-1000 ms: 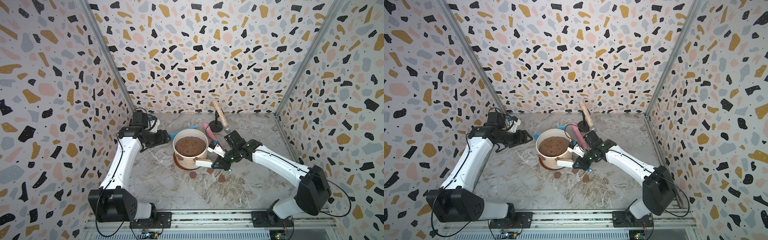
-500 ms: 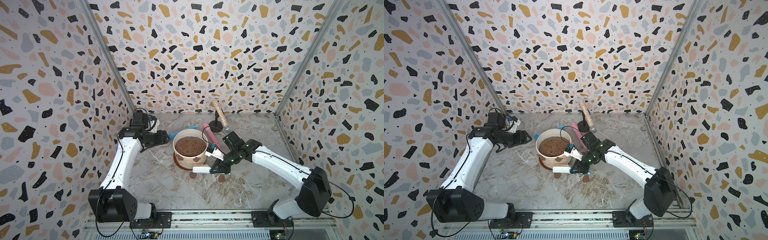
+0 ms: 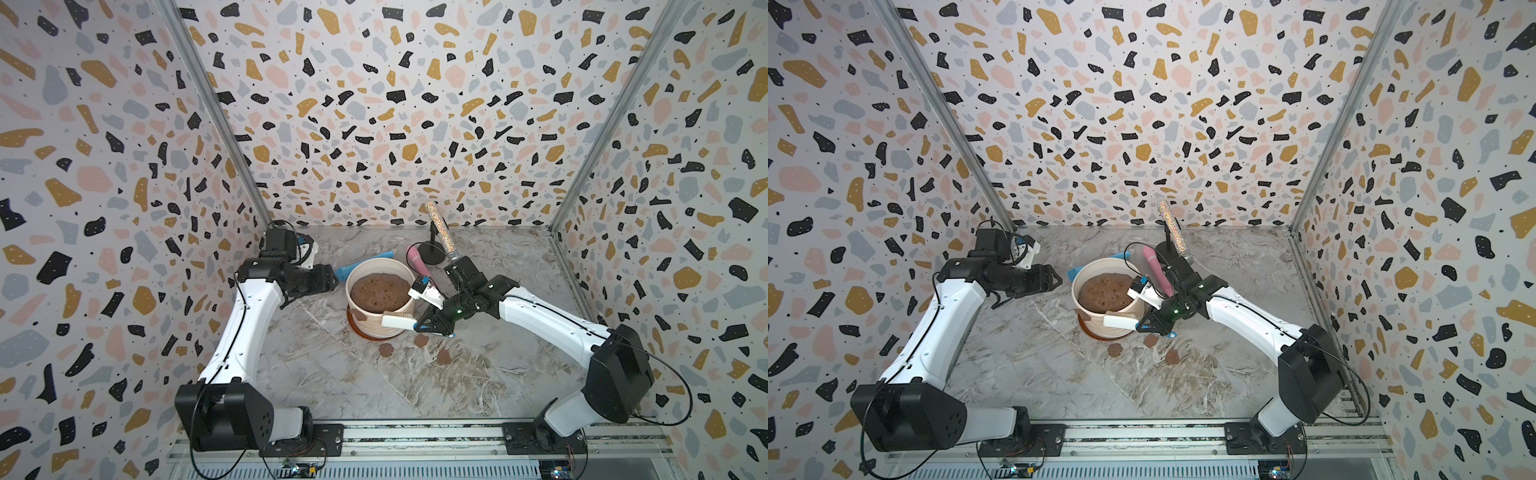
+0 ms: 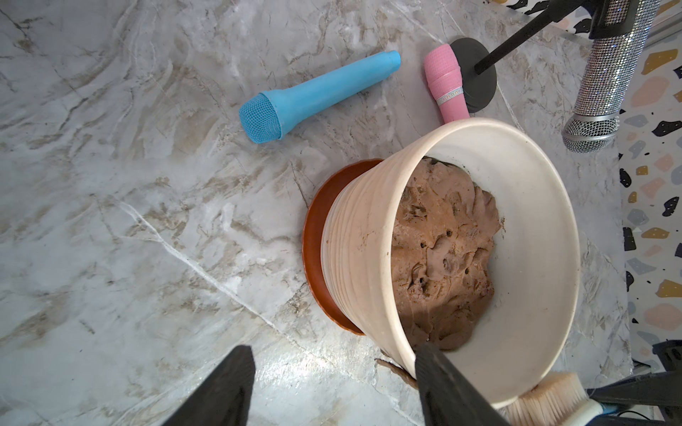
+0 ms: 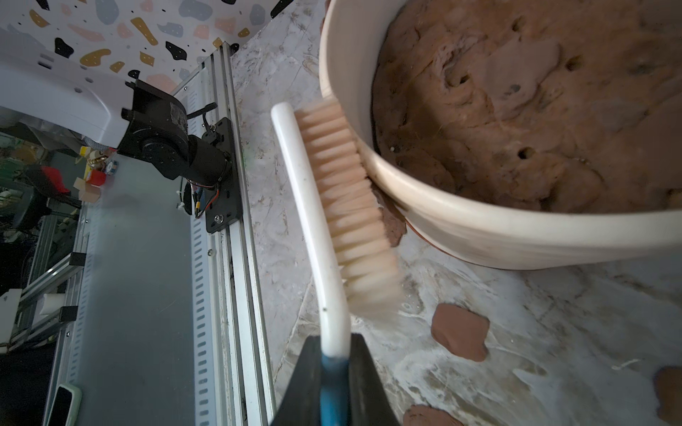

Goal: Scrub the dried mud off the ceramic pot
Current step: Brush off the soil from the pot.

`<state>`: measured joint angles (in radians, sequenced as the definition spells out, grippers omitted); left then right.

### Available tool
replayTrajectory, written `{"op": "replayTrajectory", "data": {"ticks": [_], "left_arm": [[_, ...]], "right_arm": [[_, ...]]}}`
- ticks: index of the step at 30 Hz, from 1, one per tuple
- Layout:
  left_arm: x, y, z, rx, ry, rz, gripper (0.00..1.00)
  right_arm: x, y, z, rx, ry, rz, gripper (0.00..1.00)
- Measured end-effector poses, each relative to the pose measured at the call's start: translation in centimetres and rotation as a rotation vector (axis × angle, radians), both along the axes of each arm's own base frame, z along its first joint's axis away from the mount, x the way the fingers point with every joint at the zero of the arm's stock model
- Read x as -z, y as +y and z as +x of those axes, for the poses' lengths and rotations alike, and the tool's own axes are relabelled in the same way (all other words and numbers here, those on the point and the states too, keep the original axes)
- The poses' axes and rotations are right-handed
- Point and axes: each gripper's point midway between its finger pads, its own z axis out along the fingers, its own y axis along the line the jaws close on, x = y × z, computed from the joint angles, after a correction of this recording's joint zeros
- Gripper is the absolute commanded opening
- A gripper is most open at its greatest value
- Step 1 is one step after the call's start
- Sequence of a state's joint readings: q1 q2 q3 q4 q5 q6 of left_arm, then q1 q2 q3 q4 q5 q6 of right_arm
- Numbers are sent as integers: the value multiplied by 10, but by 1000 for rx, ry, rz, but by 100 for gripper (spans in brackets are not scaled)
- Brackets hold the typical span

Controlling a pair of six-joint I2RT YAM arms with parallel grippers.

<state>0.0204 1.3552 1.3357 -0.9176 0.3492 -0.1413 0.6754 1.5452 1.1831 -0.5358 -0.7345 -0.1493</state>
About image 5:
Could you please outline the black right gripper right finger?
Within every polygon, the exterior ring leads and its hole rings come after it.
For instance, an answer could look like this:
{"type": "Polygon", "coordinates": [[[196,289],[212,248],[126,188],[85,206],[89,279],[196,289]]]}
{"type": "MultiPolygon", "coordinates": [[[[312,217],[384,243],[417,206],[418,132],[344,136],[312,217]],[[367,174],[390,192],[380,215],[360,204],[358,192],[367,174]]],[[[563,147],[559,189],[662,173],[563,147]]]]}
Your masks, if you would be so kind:
{"type": "Polygon", "coordinates": [[[349,400],[350,425],[400,425],[361,334],[353,334],[351,338],[349,400]]]}

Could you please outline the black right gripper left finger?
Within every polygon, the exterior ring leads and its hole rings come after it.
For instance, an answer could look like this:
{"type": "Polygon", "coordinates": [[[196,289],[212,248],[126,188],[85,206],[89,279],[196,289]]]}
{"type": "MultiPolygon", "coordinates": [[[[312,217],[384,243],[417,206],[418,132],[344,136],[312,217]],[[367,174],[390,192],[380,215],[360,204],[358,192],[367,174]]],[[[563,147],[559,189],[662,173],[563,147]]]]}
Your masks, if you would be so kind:
{"type": "Polygon", "coordinates": [[[305,339],[272,426],[318,426],[321,424],[321,338],[305,339]]]}

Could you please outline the white scrub brush blue handle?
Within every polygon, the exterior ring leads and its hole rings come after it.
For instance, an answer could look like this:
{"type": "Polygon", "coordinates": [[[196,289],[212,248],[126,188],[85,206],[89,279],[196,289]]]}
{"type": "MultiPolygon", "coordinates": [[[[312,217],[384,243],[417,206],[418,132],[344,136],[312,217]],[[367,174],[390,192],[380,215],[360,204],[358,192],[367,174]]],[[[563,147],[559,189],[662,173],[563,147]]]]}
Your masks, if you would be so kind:
{"type": "Polygon", "coordinates": [[[339,102],[275,105],[271,118],[310,260],[321,338],[321,424],[350,425],[353,319],[387,322],[404,298],[398,257],[339,102]]]}

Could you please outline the cream ceramic pot with mud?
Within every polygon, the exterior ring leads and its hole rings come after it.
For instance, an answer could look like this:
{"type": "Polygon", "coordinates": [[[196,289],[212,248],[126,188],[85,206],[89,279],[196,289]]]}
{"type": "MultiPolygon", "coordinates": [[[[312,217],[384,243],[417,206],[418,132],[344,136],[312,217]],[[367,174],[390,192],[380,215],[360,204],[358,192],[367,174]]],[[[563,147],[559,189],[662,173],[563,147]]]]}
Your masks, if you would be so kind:
{"type": "Polygon", "coordinates": [[[320,65],[371,179],[453,257],[680,247],[680,2],[333,1],[320,65]]]}

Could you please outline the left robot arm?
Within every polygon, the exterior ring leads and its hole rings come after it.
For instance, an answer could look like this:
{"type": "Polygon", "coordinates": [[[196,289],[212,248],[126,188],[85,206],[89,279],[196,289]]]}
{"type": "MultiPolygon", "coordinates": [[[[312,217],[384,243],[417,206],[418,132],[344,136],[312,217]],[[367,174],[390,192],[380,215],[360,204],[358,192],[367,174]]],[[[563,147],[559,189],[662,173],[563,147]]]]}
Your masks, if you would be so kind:
{"type": "Polygon", "coordinates": [[[89,69],[2,30],[1,125],[25,117],[151,163],[167,179],[214,187],[231,174],[230,156],[190,134],[186,108],[172,95],[89,69]]]}

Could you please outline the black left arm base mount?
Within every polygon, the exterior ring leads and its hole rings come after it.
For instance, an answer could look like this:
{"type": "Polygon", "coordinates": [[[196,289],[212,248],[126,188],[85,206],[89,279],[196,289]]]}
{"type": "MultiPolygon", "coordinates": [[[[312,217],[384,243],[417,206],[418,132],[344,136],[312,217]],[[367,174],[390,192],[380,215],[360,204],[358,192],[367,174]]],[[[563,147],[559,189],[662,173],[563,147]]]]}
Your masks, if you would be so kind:
{"type": "Polygon", "coordinates": [[[206,131],[198,143],[195,165],[201,178],[208,178],[204,186],[205,200],[200,213],[205,218],[209,234],[223,231],[243,218],[243,197],[238,173],[236,136],[232,121],[221,118],[206,131]]]}

